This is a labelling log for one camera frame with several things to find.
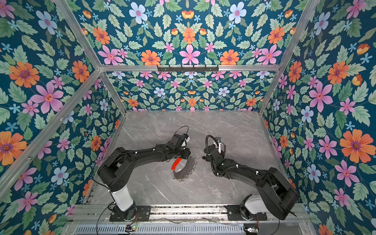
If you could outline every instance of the small blue flower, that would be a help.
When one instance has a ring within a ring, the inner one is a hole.
[[[176,15],[176,20],[180,23],[180,21],[182,21],[182,16],[181,15]]]
[[[364,64],[365,62],[369,63],[369,59],[371,59],[373,56],[368,56],[368,52],[364,55],[364,58],[360,58],[360,60],[362,61],[362,64]]]
[[[6,123],[7,124],[7,128],[5,128],[5,130],[10,130],[11,132],[13,132],[15,129],[18,129],[18,127],[16,127],[17,123]]]
[[[13,104],[13,107],[9,107],[9,110],[13,110],[13,113],[20,111],[21,106],[16,106],[16,104]]]
[[[54,70],[54,72],[55,72],[56,75],[59,75],[59,76],[61,75],[61,71],[58,68],[56,68],[56,70]]]
[[[349,121],[348,124],[346,123],[345,126],[347,126],[346,130],[349,130],[349,129],[352,130],[355,127],[355,125],[352,125],[351,121]]]
[[[10,44],[5,45],[5,43],[2,42],[1,45],[3,45],[4,51],[6,50],[8,53],[10,53],[10,51],[13,51],[13,48],[10,48],[10,46],[11,46]]]
[[[226,11],[223,10],[223,14],[224,14],[226,17],[228,17],[228,16],[231,14],[231,12],[229,12],[229,9],[227,8]]]
[[[34,177],[35,183],[39,183],[42,178],[43,178],[43,176],[41,176],[41,174],[39,174],[38,176],[35,176]]]
[[[34,229],[35,231],[38,229],[38,227],[40,226],[40,223],[41,221],[38,221],[38,222],[34,222],[34,226],[33,227],[31,227],[31,229]]]
[[[78,15],[78,16],[80,17],[80,20],[82,20],[83,22],[87,21],[84,15]]]

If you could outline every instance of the pink flower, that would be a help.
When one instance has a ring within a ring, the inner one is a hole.
[[[140,81],[138,79],[136,80],[136,85],[141,87],[141,88],[145,86],[144,81],[143,80]]]
[[[185,51],[179,52],[179,54],[181,56],[185,57],[182,60],[182,64],[188,64],[188,62],[189,62],[190,65],[192,63],[198,64],[199,60],[196,57],[198,57],[200,55],[200,52],[199,51],[193,51],[193,46],[191,44],[187,45],[186,50],[187,50],[187,52],[185,52]]]
[[[209,80],[206,80],[205,82],[203,82],[203,84],[204,84],[205,88],[209,88],[209,87],[211,87],[213,85],[212,81],[209,81]]]
[[[62,80],[61,77],[58,78],[58,77],[54,76],[53,80],[51,80],[51,82],[53,84],[55,84],[55,86],[54,86],[55,88],[62,89],[63,88],[62,86],[64,86],[65,83],[63,83],[61,80]]]
[[[334,166],[335,169],[338,172],[340,172],[337,175],[337,179],[339,179],[339,180],[345,179],[345,183],[348,187],[351,186],[351,181],[353,181],[355,183],[360,182],[358,177],[352,174],[352,173],[356,172],[356,166],[349,166],[349,168],[347,168],[347,163],[344,160],[341,161],[341,166],[342,167],[340,167],[339,165]]]
[[[340,108],[340,111],[341,112],[345,112],[345,115],[347,116],[349,114],[349,111],[350,112],[354,112],[355,111],[355,109],[353,108],[353,106],[355,105],[355,103],[356,103],[355,101],[350,102],[350,99],[347,98],[346,99],[346,103],[345,102],[341,102],[340,103],[340,105],[342,106]]]
[[[32,183],[33,182],[33,177],[29,176],[31,174],[34,174],[36,172],[36,168],[30,168],[25,173],[23,173],[19,179],[17,180],[16,184],[14,185],[14,190],[18,191],[20,188],[22,188],[23,182],[25,183]]]
[[[241,71],[230,71],[230,77],[233,77],[234,79],[241,77]]]
[[[163,78],[163,80],[167,80],[168,77],[171,77],[170,74],[168,74],[168,72],[157,72],[158,75],[158,78],[161,79]]]
[[[173,88],[177,88],[177,87],[180,87],[180,82],[178,82],[176,79],[173,81],[173,82],[171,82],[171,87],[173,87]]]
[[[112,49],[110,52],[110,49],[106,47],[105,45],[102,45],[102,50],[99,51],[98,54],[102,57],[105,58],[105,64],[113,64],[113,65],[118,65],[118,62],[123,62],[124,60],[120,57],[118,57],[118,51],[116,49]]]
[[[83,106],[83,112],[86,113],[86,115],[88,116],[93,113],[92,109],[93,107],[90,107],[90,105]]]
[[[14,15],[11,11],[14,11],[14,7],[11,5],[6,5],[6,0],[0,0],[0,16],[6,17],[8,15],[10,18],[14,19]]]
[[[294,108],[294,106],[288,104],[288,106],[287,106],[286,108],[287,108],[287,110],[286,110],[287,114],[288,114],[288,115],[291,115],[291,114],[293,113],[293,108]]]
[[[346,18],[347,20],[350,19],[351,16],[353,16],[354,18],[358,17],[359,10],[362,10],[363,8],[365,8],[365,6],[367,6],[367,3],[365,3],[363,0],[354,0],[353,4],[354,6],[349,6],[349,8],[346,10],[347,12],[349,12]]]
[[[277,49],[277,44],[274,44],[270,50],[268,50],[267,48],[263,48],[262,49],[262,54],[264,56],[260,56],[260,58],[257,59],[258,62],[261,62],[263,61],[262,64],[266,65],[266,64],[269,64],[269,62],[271,64],[275,64],[277,62],[277,59],[274,58],[275,56],[279,56],[282,51],[276,51]]]
[[[64,139],[59,139],[59,143],[57,145],[58,148],[60,148],[60,151],[64,151],[64,149],[68,149],[68,144],[70,143],[70,141],[67,140],[67,138],[64,138]]]
[[[215,4],[215,0],[205,0],[207,3],[210,2],[212,5]]]
[[[334,190],[336,196],[334,196],[334,199],[340,202],[340,205],[343,207],[344,205],[350,206],[350,203],[347,201],[350,199],[350,196],[347,194],[344,194],[344,191],[342,188],[338,191],[337,189]]]
[[[47,82],[47,90],[45,90],[43,86],[40,85],[36,85],[35,87],[41,95],[33,95],[30,100],[38,104],[43,102],[41,106],[41,111],[43,114],[50,111],[50,106],[55,112],[61,109],[63,103],[58,100],[58,98],[63,97],[64,93],[62,91],[53,92],[54,88],[52,82]]]
[[[308,82],[309,88],[310,89],[312,89],[312,87],[316,88],[316,83],[318,83],[318,79],[317,79],[317,76],[315,75],[314,77],[311,77],[309,79],[309,82]]]
[[[337,142],[334,140],[329,142],[329,136],[325,136],[324,140],[325,141],[323,141],[322,139],[318,140],[319,144],[323,146],[319,149],[319,152],[320,153],[325,152],[326,159],[330,158],[330,154],[337,156],[337,151],[334,150],[334,147],[337,146]]]
[[[225,71],[218,71],[216,73],[213,73],[211,76],[215,77],[215,80],[218,81],[220,78],[224,78]]]
[[[150,77],[153,77],[151,71],[147,71],[147,72],[146,71],[142,71],[140,73],[141,73],[140,76],[141,77],[145,77],[146,80],[149,80]]]
[[[86,100],[86,99],[91,99],[91,94],[92,94],[93,92],[91,91],[91,90],[88,90],[88,92],[86,92],[86,94],[83,96],[83,100]]]
[[[330,96],[326,96],[331,90],[332,90],[332,84],[326,85],[323,89],[323,84],[319,81],[316,85],[317,91],[309,91],[309,96],[314,98],[309,103],[310,107],[315,107],[317,104],[317,110],[319,112],[322,112],[324,109],[324,103],[331,104],[333,102],[332,98]]]
[[[18,199],[17,202],[20,205],[20,207],[18,208],[18,212],[22,211],[23,209],[25,209],[25,211],[29,211],[31,208],[31,205],[34,205],[38,202],[38,200],[35,199],[37,196],[38,196],[38,193],[33,193],[32,195],[31,192],[28,191],[25,194],[25,198]]]
[[[285,166],[287,169],[290,168],[291,162],[288,161],[288,159],[285,160]]]
[[[247,85],[247,81],[246,81],[246,79],[243,79],[243,80],[240,79],[238,85],[239,85],[240,87],[246,86],[246,85]]]
[[[124,58],[128,58],[128,52],[127,51],[124,51],[124,49],[117,49],[118,50],[118,56],[121,56],[123,59]]]
[[[279,79],[279,88],[282,88],[282,90],[285,88],[285,86],[287,85],[287,75],[283,76]]]
[[[274,143],[274,148],[276,149],[279,158],[282,158],[282,154],[281,154],[282,146],[278,146],[277,141],[273,141],[273,143]]]
[[[166,49],[166,52],[171,52],[171,53],[172,53],[172,50],[175,50],[175,48],[172,46],[172,43],[168,44],[168,42],[166,42],[166,45],[164,46],[164,48]]]
[[[51,146],[51,144],[52,144],[52,141],[50,141],[50,140],[46,142],[46,144],[44,145],[44,148],[38,153],[38,158],[39,159],[42,159],[45,153],[46,154],[50,154],[51,153],[51,149],[48,148],[48,147]]]
[[[214,49],[215,49],[215,46],[213,45],[212,42],[211,42],[210,44],[209,44],[209,43],[206,44],[205,50],[207,50],[208,53],[209,53],[209,52],[213,52]]]
[[[306,140],[303,141],[305,143],[305,148],[306,149],[309,149],[310,151],[312,151],[312,147],[315,147],[315,145],[312,143],[313,142],[313,138],[309,138],[308,136],[306,137]]]
[[[262,50],[259,48],[256,48],[256,50],[252,51],[253,55],[252,57],[258,58],[258,56],[262,55]]]
[[[22,107],[24,107],[24,110],[22,110],[24,114],[29,113],[30,116],[34,116],[35,112],[39,112],[39,110],[37,109],[38,104],[37,103],[33,104],[31,100],[28,100],[27,104],[23,103],[21,105]]]
[[[101,88],[102,86],[101,86],[101,83],[102,82],[102,80],[100,79],[100,78],[98,78],[96,81],[95,81],[95,83],[94,83],[94,88],[95,88],[95,90],[97,90],[98,88]]]
[[[294,90],[295,90],[295,85],[293,85],[293,86],[289,85],[288,86],[288,90],[286,91],[286,94],[288,94],[287,99],[291,99],[291,100],[294,99],[294,95],[296,94],[296,91],[294,91]]]

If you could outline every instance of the aluminum frame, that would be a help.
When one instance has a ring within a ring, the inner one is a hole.
[[[306,5],[305,9],[303,10],[303,13],[302,13],[302,15],[299,19],[299,22],[296,26],[296,30],[295,30],[293,36],[291,37],[290,43],[288,44],[287,49],[285,50],[285,53],[282,56],[280,69],[277,72],[277,74],[274,76],[273,81],[269,85],[269,89],[264,96],[264,101],[262,102],[262,106],[259,109],[260,115],[262,115],[262,113],[264,112],[266,106],[268,105],[268,103],[269,103],[269,101],[270,101],[270,99],[271,99],[271,97],[274,93],[274,90],[277,88],[278,81],[282,77],[283,73],[285,72],[287,64],[290,61],[290,59],[291,59],[291,57],[294,53],[294,50],[297,47],[299,40],[302,37],[303,32],[306,29],[308,22],[309,22],[309,20],[312,16],[312,14],[314,13],[316,6],[319,2],[320,2],[320,0],[308,0],[308,3]]]
[[[55,114],[47,126],[35,137],[22,154],[14,161],[12,165],[4,172],[0,178],[0,198],[2,198],[12,186],[16,183],[22,173],[29,167],[33,159],[44,148],[46,141],[57,131],[65,117],[82,100],[82,97],[95,84],[100,75],[99,70],[94,70],[88,79],[78,88],[64,106]]]

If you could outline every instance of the light blue flower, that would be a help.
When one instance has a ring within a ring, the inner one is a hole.
[[[5,130],[10,130],[11,132],[13,132],[15,129],[18,129],[18,127],[16,127],[17,123],[6,123],[7,124],[7,128],[5,128]]]
[[[181,16],[181,15],[176,15],[176,20],[177,20],[178,22],[182,21],[182,20],[183,20],[183,19],[182,19],[182,16]]]
[[[369,59],[371,59],[373,56],[368,56],[368,52],[364,55],[364,58],[360,58],[360,60],[362,61],[362,64],[364,64],[365,62],[369,63]]]
[[[13,110],[13,113],[20,111],[21,106],[16,106],[16,104],[13,104],[13,107],[9,107],[9,110]]]
[[[346,130],[349,130],[349,129],[352,130],[355,127],[355,125],[352,125],[351,121],[349,121],[348,124],[346,123],[345,126],[347,126]]]

